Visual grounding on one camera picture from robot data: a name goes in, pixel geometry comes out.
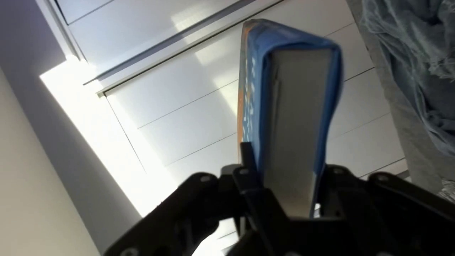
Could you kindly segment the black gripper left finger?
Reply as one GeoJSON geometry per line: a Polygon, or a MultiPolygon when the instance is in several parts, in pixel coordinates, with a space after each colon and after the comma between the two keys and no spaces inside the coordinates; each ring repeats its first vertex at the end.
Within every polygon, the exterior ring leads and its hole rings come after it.
{"type": "Polygon", "coordinates": [[[252,144],[241,143],[239,147],[242,163],[225,173],[238,197],[235,219],[239,232],[228,256],[283,256],[285,212],[262,182],[252,144]]]}

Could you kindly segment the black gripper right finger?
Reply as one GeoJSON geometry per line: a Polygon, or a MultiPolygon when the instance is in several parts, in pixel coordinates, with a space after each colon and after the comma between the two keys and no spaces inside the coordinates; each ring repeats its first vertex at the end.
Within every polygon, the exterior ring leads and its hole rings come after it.
{"type": "Polygon", "coordinates": [[[322,210],[312,246],[319,256],[377,256],[380,214],[366,181],[345,167],[329,165],[319,185],[318,202],[322,210]]]}

